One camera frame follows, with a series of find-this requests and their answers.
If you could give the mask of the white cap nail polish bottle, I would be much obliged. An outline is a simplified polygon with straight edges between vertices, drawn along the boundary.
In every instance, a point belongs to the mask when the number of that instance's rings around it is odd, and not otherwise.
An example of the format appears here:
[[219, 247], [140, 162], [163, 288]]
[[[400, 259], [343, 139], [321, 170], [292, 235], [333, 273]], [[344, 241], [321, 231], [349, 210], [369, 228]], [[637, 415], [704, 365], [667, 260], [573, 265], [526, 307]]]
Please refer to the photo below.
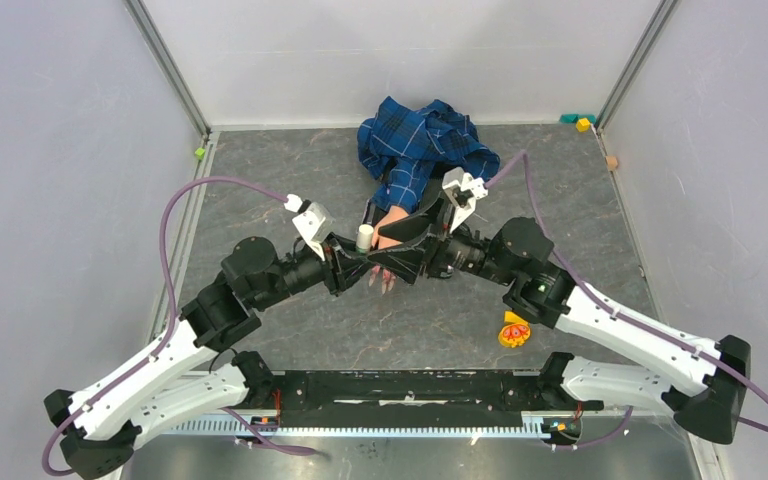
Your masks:
[[360, 254], [366, 254], [372, 248], [375, 229], [370, 224], [361, 224], [357, 229], [355, 250]]

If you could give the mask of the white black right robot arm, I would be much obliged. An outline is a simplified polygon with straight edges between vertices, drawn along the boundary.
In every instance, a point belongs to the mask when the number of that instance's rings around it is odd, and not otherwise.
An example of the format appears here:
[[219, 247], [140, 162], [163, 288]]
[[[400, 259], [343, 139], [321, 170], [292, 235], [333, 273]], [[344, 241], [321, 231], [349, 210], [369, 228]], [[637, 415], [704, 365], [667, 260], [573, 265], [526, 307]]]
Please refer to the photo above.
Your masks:
[[602, 365], [555, 354], [537, 382], [540, 400], [562, 408], [573, 399], [666, 412], [687, 432], [712, 443], [733, 442], [751, 366], [751, 346], [677, 330], [629, 309], [550, 261], [554, 244], [529, 217], [507, 220], [492, 238], [461, 223], [444, 199], [384, 227], [395, 247], [371, 262], [407, 283], [448, 267], [508, 288], [510, 311], [531, 324], [593, 341], [628, 360]]

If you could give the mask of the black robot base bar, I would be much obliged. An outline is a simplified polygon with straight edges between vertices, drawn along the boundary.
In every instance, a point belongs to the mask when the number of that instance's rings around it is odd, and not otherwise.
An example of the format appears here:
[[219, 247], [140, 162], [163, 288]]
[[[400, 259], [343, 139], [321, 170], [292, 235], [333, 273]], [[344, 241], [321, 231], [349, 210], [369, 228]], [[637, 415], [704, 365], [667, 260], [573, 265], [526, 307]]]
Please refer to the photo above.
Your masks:
[[244, 355], [248, 394], [239, 409], [273, 409], [282, 427], [517, 427], [524, 412], [601, 411], [561, 387], [568, 353], [534, 370], [286, 370]]

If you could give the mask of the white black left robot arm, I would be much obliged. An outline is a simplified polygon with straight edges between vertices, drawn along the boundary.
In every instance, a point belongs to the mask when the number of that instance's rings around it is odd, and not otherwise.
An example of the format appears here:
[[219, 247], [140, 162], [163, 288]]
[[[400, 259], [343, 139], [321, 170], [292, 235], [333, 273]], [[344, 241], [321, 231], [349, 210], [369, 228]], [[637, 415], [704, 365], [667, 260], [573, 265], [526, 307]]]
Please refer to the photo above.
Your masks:
[[56, 390], [44, 405], [56, 427], [65, 474], [99, 479], [119, 469], [160, 434], [203, 414], [246, 403], [266, 405], [274, 381], [261, 357], [241, 352], [228, 364], [181, 383], [195, 367], [231, 350], [260, 327], [259, 313], [318, 284], [338, 295], [372, 267], [374, 230], [355, 240], [330, 235], [284, 257], [271, 241], [240, 241], [212, 283], [181, 308], [160, 337], [96, 383]]

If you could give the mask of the black ribbed block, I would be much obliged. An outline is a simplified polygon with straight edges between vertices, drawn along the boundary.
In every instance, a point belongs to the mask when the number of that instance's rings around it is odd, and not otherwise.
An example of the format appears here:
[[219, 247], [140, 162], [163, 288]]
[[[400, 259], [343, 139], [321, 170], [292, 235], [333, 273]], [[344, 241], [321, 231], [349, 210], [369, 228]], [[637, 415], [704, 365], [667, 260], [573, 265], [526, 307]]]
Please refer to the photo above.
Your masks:
[[425, 187], [424, 193], [418, 204], [416, 212], [410, 217], [391, 226], [383, 227], [383, 235], [388, 238], [406, 242], [423, 235], [428, 228], [438, 221], [438, 216], [443, 215], [441, 229], [450, 231], [449, 222], [453, 213], [453, 205], [442, 191], [442, 178], [444, 174], [433, 174]]

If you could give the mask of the blue plaid shirt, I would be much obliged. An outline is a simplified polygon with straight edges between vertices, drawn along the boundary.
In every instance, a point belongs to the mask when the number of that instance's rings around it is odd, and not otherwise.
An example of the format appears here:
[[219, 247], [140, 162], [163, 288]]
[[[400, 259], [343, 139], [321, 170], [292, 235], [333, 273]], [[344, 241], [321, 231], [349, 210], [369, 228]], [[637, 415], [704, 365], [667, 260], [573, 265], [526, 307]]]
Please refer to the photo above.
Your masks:
[[411, 110], [386, 98], [360, 124], [357, 150], [360, 164], [379, 182], [370, 203], [383, 211], [415, 212], [432, 177], [450, 168], [488, 181], [501, 165], [470, 117], [441, 100]]

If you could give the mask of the yellow orange toy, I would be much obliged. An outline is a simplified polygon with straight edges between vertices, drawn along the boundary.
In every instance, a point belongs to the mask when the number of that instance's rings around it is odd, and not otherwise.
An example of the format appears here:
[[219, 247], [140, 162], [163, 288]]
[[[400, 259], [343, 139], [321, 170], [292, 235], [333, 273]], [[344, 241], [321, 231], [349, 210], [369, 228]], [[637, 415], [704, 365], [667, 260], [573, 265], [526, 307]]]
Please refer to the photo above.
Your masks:
[[513, 311], [506, 311], [503, 316], [503, 326], [497, 340], [505, 348], [523, 346], [531, 336], [531, 326]]

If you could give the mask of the teal block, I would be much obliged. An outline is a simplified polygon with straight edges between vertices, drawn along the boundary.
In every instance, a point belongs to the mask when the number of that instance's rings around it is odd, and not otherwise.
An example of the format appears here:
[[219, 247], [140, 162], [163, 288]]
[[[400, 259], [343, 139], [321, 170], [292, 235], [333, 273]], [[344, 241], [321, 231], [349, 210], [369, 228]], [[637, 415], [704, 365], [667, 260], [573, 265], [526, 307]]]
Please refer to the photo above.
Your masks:
[[559, 116], [559, 122], [563, 124], [576, 124], [582, 119], [587, 120], [590, 124], [597, 122], [597, 116], [593, 114], [567, 113]]

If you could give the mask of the yellow cube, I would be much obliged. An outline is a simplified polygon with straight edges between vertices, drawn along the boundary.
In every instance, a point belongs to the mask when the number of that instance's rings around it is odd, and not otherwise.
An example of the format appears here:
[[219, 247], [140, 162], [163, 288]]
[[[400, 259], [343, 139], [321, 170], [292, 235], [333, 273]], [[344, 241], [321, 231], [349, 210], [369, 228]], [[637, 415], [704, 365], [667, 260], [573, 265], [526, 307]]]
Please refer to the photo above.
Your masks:
[[575, 124], [578, 132], [586, 132], [592, 128], [592, 122], [587, 117], [579, 117]]

